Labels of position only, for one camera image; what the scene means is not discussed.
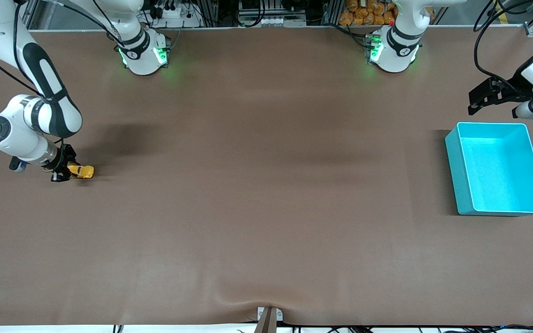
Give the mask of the yellow beetle toy car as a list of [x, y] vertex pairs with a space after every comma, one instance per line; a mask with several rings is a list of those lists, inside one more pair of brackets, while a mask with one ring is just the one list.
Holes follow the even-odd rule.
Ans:
[[73, 179], [92, 179], [95, 173], [91, 165], [68, 165], [67, 167]]

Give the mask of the teal plastic bin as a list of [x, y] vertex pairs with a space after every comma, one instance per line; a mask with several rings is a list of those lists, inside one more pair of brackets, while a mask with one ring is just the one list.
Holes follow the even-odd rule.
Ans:
[[527, 125], [459, 122], [445, 143], [459, 214], [533, 215], [533, 144]]

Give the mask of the small green-lit electronics box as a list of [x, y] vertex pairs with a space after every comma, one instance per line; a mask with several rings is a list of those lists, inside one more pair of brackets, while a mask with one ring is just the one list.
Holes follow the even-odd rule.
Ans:
[[167, 66], [170, 51], [171, 39], [163, 34], [159, 34], [156, 39], [155, 54], [161, 66]]
[[374, 64], [379, 59], [381, 36], [378, 34], [366, 34], [364, 36], [365, 56], [368, 64]]

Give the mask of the orange snack packets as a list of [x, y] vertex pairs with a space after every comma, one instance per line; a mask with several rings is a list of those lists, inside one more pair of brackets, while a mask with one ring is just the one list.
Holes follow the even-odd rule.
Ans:
[[431, 22], [433, 6], [440, 0], [343, 0], [343, 7], [330, 14], [330, 23], [340, 26], [402, 25], [417, 19]]

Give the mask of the white power strip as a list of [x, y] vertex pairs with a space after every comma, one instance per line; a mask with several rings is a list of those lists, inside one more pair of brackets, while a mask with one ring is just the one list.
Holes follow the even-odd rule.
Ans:
[[150, 9], [144, 19], [152, 28], [205, 27], [200, 8], [186, 0], [149, 0]]

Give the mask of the brown table mat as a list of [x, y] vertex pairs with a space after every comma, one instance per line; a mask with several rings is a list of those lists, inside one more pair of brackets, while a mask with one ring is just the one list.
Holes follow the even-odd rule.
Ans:
[[[145, 77], [102, 32], [33, 36], [96, 174], [0, 152], [0, 325], [533, 325], [533, 216], [453, 196], [446, 135], [512, 121], [467, 113], [470, 28], [429, 28], [399, 74], [333, 28], [184, 31]], [[24, 92], [0, 72], [0, 111]]]

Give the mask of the grey table edge bracket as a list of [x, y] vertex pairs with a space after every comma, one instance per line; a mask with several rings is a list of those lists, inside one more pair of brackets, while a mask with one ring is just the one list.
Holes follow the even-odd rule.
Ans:
[[254, 333], [277, 333], [278, 322], [283, 322], [283, 311], [275, 307], [257, 309], [257, 325]]

